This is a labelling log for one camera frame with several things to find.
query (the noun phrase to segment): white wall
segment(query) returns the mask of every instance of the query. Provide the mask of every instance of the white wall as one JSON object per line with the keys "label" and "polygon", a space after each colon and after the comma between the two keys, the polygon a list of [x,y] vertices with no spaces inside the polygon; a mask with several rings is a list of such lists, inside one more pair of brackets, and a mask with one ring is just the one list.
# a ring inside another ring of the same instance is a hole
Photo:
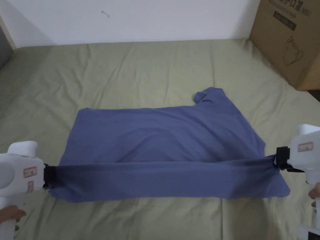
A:
{"label": "white wall", "polygon": [[259,0],[0,0],[17,47],[248,37]]}

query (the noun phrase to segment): black clamp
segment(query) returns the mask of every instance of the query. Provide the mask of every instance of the black clamp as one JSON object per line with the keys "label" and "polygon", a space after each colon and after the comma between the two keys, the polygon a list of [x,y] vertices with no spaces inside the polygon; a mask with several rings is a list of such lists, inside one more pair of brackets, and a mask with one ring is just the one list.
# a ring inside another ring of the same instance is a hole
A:
{"label": "black clamp", "polygon": [[287,162],[289,158],[290,158],[290,148],[288,147],[277,148],[274,166],[276,168],[280,168],[281,170],[287,170],[288,172],[304,172],[288,164]]}
{"label": "black clamp", "polygon": [[49,166],[48,164],[45,164],[43,180],[44,180],[43,188],[53,188],[54,187],[54,183],[57,180],[55,166]]}

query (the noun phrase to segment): gripper handle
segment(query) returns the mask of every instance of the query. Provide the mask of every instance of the gripper handle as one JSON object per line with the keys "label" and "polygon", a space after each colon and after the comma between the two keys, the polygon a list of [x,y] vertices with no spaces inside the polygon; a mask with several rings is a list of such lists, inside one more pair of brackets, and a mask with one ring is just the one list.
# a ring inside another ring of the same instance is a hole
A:
{"label": "gripper handle", "polygon": [[[25,194],[0,197],[0,209],[14,205],[19,209],[23,207]],[[10,219],[0,224],[0,240],[13,240],[16,220]]]}

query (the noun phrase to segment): wrinkled fabric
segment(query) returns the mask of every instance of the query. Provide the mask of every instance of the wrinkled fabric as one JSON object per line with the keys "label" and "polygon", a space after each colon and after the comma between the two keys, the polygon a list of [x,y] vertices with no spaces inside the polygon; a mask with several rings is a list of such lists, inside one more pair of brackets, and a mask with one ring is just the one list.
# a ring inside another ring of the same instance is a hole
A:
{"label": "wrinkled fabric", "polygon": [[83,109],[50,192],[70,202],[135,197],[272,197],[289,188],[222,89],[194,106]]}

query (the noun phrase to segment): human hand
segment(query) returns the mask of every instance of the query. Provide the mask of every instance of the human hand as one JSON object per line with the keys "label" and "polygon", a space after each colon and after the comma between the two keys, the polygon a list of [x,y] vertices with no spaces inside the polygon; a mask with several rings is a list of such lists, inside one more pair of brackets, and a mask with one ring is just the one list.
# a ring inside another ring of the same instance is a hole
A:
{"label": "human hand", "polygon": [[9,219],[15,219],[16,222],[19,222],[20,219],[26,215],[26,212],[19,209],[17,206],[8,206],[0,210],[0,223],[7,221]]}
{"label": "human hand", "polygon": [[[320,197],[320,183],[317,183],[315,187],[309,192],[309,197],[312,199]],[[311,206],[316,207],[316,202],[313,202]]]}

